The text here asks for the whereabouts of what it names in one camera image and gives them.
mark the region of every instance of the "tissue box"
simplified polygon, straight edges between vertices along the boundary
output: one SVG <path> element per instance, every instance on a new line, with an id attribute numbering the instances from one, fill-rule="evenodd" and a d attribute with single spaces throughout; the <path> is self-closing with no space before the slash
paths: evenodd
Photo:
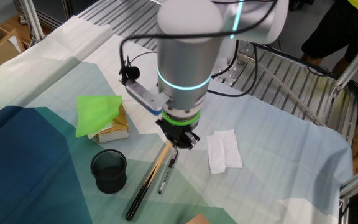
<path id="1" fill-rule="evenodd" d="M 129 128 L 124 107 L 119 105 L 119 114 L 112 120 L 112 127 L 98 133 L 100 143 L 129 137 Z"/>

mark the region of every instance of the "blue cloth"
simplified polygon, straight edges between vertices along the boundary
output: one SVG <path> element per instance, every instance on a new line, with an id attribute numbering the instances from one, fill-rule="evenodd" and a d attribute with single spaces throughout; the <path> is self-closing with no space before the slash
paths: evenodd
<path id="1" fill-rule="evenodd" d="M 0 223 L 92 223 L 65 138 L 33 108 L 0 111 Z"/>

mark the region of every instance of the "folded paper napkin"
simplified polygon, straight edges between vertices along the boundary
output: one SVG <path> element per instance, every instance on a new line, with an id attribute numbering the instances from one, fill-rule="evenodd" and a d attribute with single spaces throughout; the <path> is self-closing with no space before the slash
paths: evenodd
<path id="1" fill-rule="evenodd" d="M 226 167 L 242 168 L 234 130 L 215 131 L 206 137 L 209 166 L 212 174 L 225 171 Z"/>

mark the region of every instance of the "blue light ring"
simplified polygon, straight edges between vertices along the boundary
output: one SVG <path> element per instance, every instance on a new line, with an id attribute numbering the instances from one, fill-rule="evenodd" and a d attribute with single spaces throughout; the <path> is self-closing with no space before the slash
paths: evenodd
<path id="1" fill-rule="evenodd" d="M 172 88 L 175 88 L 177 90 L 185 90 L 185 91 L 190 91 L 190 90 L 196 90 L 198 88 L 201 88 L 203 86 L 205 86 L 206 84 L 208 84 L 209 80 L 211 79 L 211 76 L 209 76 L 203 83 L 199 84 L 199 85 L 196 85 L 196 86 L 189 86 L 189 87 L 183 87 L 183 86 L 177 86 L 177 85 L 174 85 L 168 81 L 166 81 L 166 79 L 164 79 L 160 73 L 160 70 L 157 68 L 157 72 L 158 72 L 158 75 L 159 77 L 161 78 L 161 80 L 163 82 L 165 82 L 168 86 L 172 87 Z"/>
<path id="2" fill-rule="evenodd" d="M 236 18 L 234 19 L 234 23 L 233 23 L 233 31 L 237 31 L 237 28 L 239 27 L 239 23 L 240 23 L 240 17 L 241 17 L 241 11 L 242 11 L 242 5 L 244 4 L 244 2 L 240 2 L 237 8 L 237 14 L 236 14 Z"/>

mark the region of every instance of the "black mesh cup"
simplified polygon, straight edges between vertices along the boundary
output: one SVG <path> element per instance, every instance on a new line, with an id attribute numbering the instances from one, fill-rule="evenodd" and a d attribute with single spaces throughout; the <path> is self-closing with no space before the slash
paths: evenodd
<path id="1" fill-rule="evenodd" d="M 103 150 L 91 162 L 91 172 L 98 189 L 107 194 L 120 191 L 127 182 L 125 156 L 114 149 Z"/>

